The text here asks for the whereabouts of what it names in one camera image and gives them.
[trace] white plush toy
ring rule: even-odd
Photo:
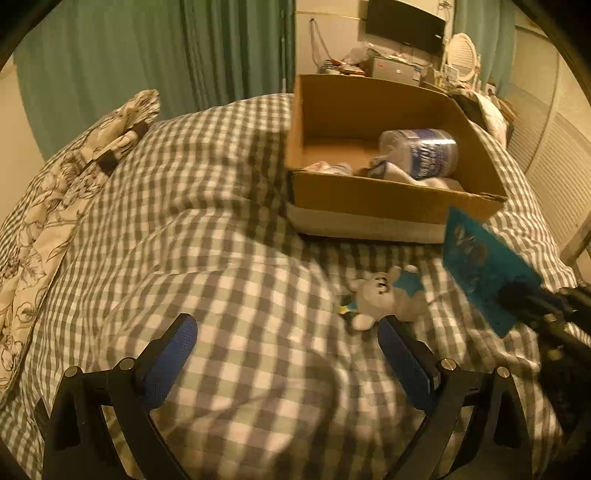
[[[425,289],[417,267],[392,267],[351,283],[352,295],[343,298],[340,314],[355,330],[369,330],[386,315],[412,322],[428,309]]]

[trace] gingham bedsheet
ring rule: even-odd
[[[407,263],[419,268],[431,302],[428,318],[411,324],[416,338],[466,369],[507,365],[535,469],[547,463],[560,429],[533,381],[531,331],[496,337],[444,270],[439,247],[304,239],[289,225],[282,158],[290,100],[264,96],[155,124],[104,186],[0,411],[0,434],[32,479],[43,457],[33,408],[39,398],[52,405],[64,369],[137,356],[181,312],[198,320],[199,340],[152,416],[192,478],[381,478],[422,414],[389,372],[376,331],[351,331],[336,306],[350,280]],[[490,228],[548,288],[574,285],[515,161],[475,128],[509,195]],[[0,260],[30,192],[4,224]]]

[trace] cardboard box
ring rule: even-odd
[[[362,176],[313,173],[324,160],[363,172],[385,130],[440,128],[458,144],[452,192]],[[285,151],[287,216],[301,233],[336,238],[442,243],[449,207],[484,222],[506,200],[485,147],[462,110],[441,93],[403,83],[338,75],[296,79]]]

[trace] floral pillowcase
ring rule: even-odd
[[[145,90],[101,119],[50,160],[34,180],[36,188],[30,186],[31,201],[23,207],[23,199],[22,212],[5,222],[3,229],[12,227],[13,235],[11,245],[0,240],[0,253],[8,257],[0,268],[0,407],[16,382],[37,313],[81,219],[159,111],[158,92]]]

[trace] green curtain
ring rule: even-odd
[[[511,81],[515,6],[511,0],[456,0],[454,33],[468,35],[482,60],[480,79],[495,80],[503,95]]]
[[[291,89],[293,2],[62,0],[15,52],[44,158],[143,89],[160,119]]]

